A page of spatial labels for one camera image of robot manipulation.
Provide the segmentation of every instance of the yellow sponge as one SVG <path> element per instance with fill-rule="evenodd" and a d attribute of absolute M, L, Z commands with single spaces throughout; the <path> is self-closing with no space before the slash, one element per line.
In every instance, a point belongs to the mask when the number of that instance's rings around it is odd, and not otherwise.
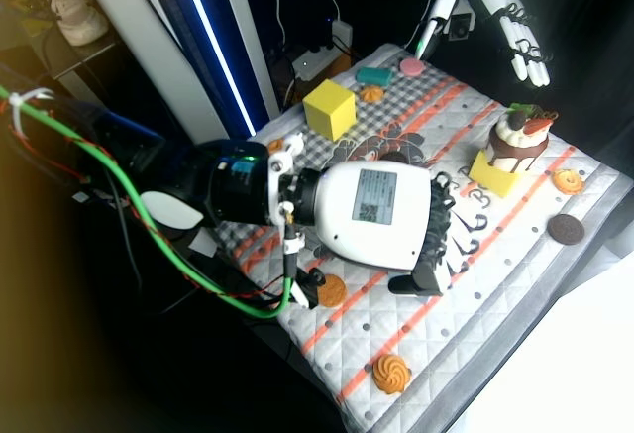
<path fill-rule="evenodd" d="M 522 178 L 525 172 L 505 172 L 499 168 L 491 167 L 486 160 L 484 151 L 479 151 L 469 178 L 485 186 L 494 194 L 505 197 L 509 194 L 513 186 Z"/>
<path fill-rule="evenodd" d="M 357 122 L 355 93 L 325 80 L 304 98 L 308 126 L 331 141 L 337 141 Z"/>

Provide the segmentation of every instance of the green cable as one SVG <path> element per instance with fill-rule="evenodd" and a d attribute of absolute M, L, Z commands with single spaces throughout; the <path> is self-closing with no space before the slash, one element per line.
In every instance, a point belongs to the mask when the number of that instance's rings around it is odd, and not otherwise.
<path fill-rule="evenodd" d="M 0 85 L 0 98 L 8 99 L 9 95 L 10 95 L 9 91 L 7 91 L 2 85 Z M 45 111 L 38 110 L 27 103 L 24 103 L 20 107 L 20 110 L 23 113 L 38 120 L 42 124 L 49 126 L 54 131 L 57 131 L 63 136 L 66 136 L 67 138 L 72 139 L 78 146 L 84 149 L 87 153 L 89 153 L 91 156 L 93 156 L 98 161 L 103 163 L 121 182 L 121 185 L 124 187 L 126 192 L 128 192 L 128 195 L 130 196 L 130 200 L 136 207 L 137 212 L 139 212 L 139 217 L 150 228 L 148 232 L 150 233 L 150 236 L 152 236 L 152 238 L 154 239 L 155 243 L 158 245 L 160 250 L 169 258 L 169 260 L 179 270 L 181 270 L 191 280 L 196 282 L 198 285 L 204 287 L 205 289 L 215 294 L 218 294 L 219 295 L 218 297 L 220 297 L 223 301 L 231 304 L 234 307 L 237 307 L 241 311 L 253 317 L 257 317 L 260 319 L 270 319 L 277 316 L 277 314 L 279 314 L 281 311 L 283 311 L 286 308 L 286 306 L 288 305 L 288 298 L 290 297 L 290 288 L 292 286 L 292 279 L 290 278 L 284 279 L 284 291 L 281 296 L 281 301 L 279 302 L 277 307 L 275 307 L 272 310 L 257 309 L 253 306 L 250 306 L 249 304 L 245 304 L 244 302 L 241 302 L 237 299 L 226 296 L 225 291 L 220 286 L 218 286 L 215 282 L 207 279 L 200 272 L 191 268 L 189 264 L 187 264 L 180 257 L 180 255 L 174 251 L 174 249 L 169 245 L 169 243 L 167 243 L 161 237 L 159 230 L 157 229 L 157 226 L 155 225 L 154 220 L 150 216 L 148 209 L 146 208 L 145 204 L 143 203 L 143 200 L 141 199 L 141 196 L 139 195 L 139 192 L 135 188 L 132 181 L 128 178 L 126 173 L 123 172 L 119 168 L 119 166 L 116 164 L 115 161 L 110 159 L 110 157 L 107 156 L 105 153 L 103 153 L 103 151 L 101 151 L 98 147 L 88 144 L 87 142 L 84 142 L 85 140 L 82 136 L 75 133 L 72 129 L 68 128 L 66 125 L 62 124 L 60 121 L 53 119 Z"/>

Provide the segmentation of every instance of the quilted mat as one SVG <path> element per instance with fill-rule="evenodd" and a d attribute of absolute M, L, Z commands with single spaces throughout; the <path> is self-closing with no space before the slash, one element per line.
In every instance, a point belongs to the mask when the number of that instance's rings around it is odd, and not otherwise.
<path fill-rule="evenodd" d="M 395 75 L 381 102 L 358 98 L 358 122 L 337 143 L 310 131 L 300 106 L 259 136 L 268 142 L 302 131 L 306 147 L 297 168 L 403 152 L 433 174 L 447 172 L 455 196 L 476 206 L 488 221 L 474 233 L 479 250 L 468 258 L 470 268 L 453 276 L 443 297 L 429 298 L 392 295 L 387 290 L 391 273 L 332 256 L 307 230 L 301 264 L 341 277 L 348 297 L 338 308 L 291 305 L 278 321 L 332 393 L 346 427 L 355 432 L 445 430 L 539 316 L 632 184 L 555 136 L 507 198 L 472 183 L 469 167 L 505 108 L 431 65 L 418 77 L 401 75 L 398 65 L 407 56 L 395 46 L 383 46 L 360 63 L 392 68 Z M 359 93 L 355 72 L 336 80 Z M 575 196 L 558 191 L 549 175 L 559 168 L 576 169 L 585 191 Z M 548 236 L 547 221 L 558 213 L 583 221 L 581 244 L 564 247 Z M 225 223 L 219 234 L 258 285 L 282 273 L 273 229 Z M 371 366 L 387 353 L 402 357 L 411 371 L 403 393 L 387 395 L 374 385 Z"/>

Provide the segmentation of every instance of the blue light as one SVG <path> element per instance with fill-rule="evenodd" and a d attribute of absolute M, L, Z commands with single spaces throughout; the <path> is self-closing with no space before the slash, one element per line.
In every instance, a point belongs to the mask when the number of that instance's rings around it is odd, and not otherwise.
<path fill-rule="evenodd" d="M 247 123 L 247 128 L 249 129 L 249 133 L 254 136 L 256 134 L 256 130 L 254 129 L 254 125 L 251 123 L 251 118 L 249 117 L 249 113 L 247 112 L 247 108 L 245 107 L 245 103 L 242 100 L 242 96 L 240 96 L 240 92 L 238 91 L 238 87 L 236 86 L 236 82 L 234 81 L 234 77 L 229 70 L 229 65 L 225 60 L 225 56 L 222 54 L 222 50 L 220 49 L 220 44 L 218 44 L 218 39 L 216 39 L 216 34 L 214 33 L 214 29 L 211 27 L 211 22 L 209 21 L 209 17 L 205 12 L 205 8 L 202 5 L 201 0 L 192 0 L 194 6 L 196 7 L 196 11 L 198 12 L 198 16 L 200 17 L 200 21 L 202 22 L 203 27 L 205 28 L 205 32 L 207 32 L 207 37 L 209 38 L 209 42 L 216 53 L 216 57 L 220 62 L 220 66 L 222 67 L 223 72 L 225 73 L 225 77 L 229 82 L 229 86 L 231 87 L 231 92 L 234 94 L 234 98 L 236 98 L 236 103 L 238 103 L 238 107 L 240 108 L 240 112 L 242 113 L 242 117 Z"/>

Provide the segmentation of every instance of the white zip tie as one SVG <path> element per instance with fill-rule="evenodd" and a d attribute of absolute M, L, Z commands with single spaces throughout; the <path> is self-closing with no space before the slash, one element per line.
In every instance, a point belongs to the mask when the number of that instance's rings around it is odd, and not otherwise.
<path fill-rule="evenodd" d="M 11 93 L 9 95 L 9 104 L 13 107 L 12 119 L 13 119 L 13 129 L 18 133 L 18 136 L 24 139 L 27 138 L 26 134 L 22 130 L 22 118 L 20 115 L 20 107 L 31 98 L 38 97 L 40 95 L 50 93 L 53 94 L 48 88 L 37 88 L 31 91 L 27 91 L 23 95 L 19 95 L 18 93 Z"/>

